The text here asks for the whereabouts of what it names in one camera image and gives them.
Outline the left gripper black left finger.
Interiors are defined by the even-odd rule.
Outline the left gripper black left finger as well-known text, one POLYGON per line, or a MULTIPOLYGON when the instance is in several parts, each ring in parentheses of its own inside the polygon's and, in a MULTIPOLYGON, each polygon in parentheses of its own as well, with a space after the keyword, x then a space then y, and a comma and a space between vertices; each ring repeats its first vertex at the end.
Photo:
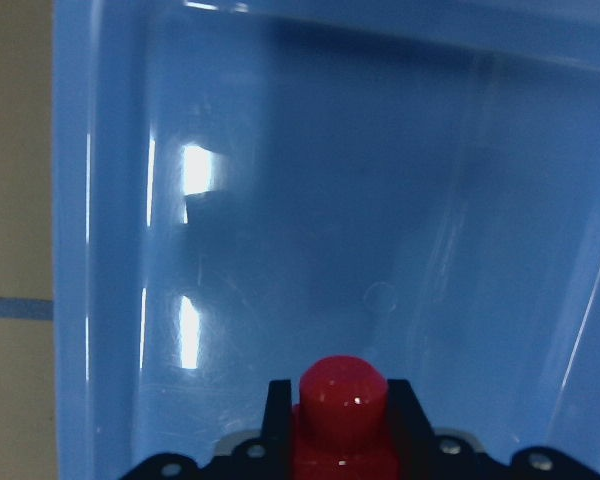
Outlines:
POLYGON ((291 479, 293 415, 290 380, 269 383, 261 438, 265 447, 264 479, 291 479))

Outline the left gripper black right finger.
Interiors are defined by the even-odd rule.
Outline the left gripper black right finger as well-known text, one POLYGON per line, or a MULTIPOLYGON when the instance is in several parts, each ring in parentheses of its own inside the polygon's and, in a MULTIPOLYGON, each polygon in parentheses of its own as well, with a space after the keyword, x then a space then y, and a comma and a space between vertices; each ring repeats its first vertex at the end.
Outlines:
POLYGON ((407 380, 388 380, 387 422, 399 479, 431 479, 434 432, 407 380))

